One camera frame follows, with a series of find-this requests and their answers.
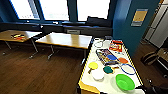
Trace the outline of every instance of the orange item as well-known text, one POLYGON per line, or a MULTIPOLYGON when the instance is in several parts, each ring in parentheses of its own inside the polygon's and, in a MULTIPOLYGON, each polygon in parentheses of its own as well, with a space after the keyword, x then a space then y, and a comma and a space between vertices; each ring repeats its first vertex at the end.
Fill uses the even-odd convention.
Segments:
POLYGON ((122 57, 120 57, 120 58, 118 58, 118 60, 121 62, 121 63, 128 63, 128 60, 126 60, 125 58, 122 58, 122 57))

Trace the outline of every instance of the blue wall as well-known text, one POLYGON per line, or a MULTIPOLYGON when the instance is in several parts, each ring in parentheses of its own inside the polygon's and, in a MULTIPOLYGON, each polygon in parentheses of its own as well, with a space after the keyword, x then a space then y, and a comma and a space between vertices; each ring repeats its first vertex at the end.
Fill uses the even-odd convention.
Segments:
POLYGON ((123 40, 131 56, 139 45, 159 1, 160 0, 118 0, 113 21, 114 36, 115 39, 123 40), (148 9, 145 20, 140 27, 131 26, 136 9, 148 9))

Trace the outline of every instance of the bag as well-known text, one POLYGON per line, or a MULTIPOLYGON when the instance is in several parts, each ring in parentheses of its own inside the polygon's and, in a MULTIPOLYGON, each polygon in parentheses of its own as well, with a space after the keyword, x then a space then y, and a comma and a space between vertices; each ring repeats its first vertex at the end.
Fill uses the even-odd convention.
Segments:
POLYGON ((155 52, 147 53, 145 56, 141 57, 141 62, 144 65, 151 65, 156 59, 158 58, 158 55, 155 52))

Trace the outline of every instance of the cabinet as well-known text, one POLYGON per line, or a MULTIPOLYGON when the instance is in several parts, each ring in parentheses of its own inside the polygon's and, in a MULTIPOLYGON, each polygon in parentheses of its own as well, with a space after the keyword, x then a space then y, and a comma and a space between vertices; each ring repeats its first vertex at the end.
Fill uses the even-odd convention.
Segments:
POLYGON ((68 30, 80 31, 81 35, 89 35, 93 37, 112 36, 112 28, 107 27, 91 27, 91 26, 64 26, 64 32, 68 30))

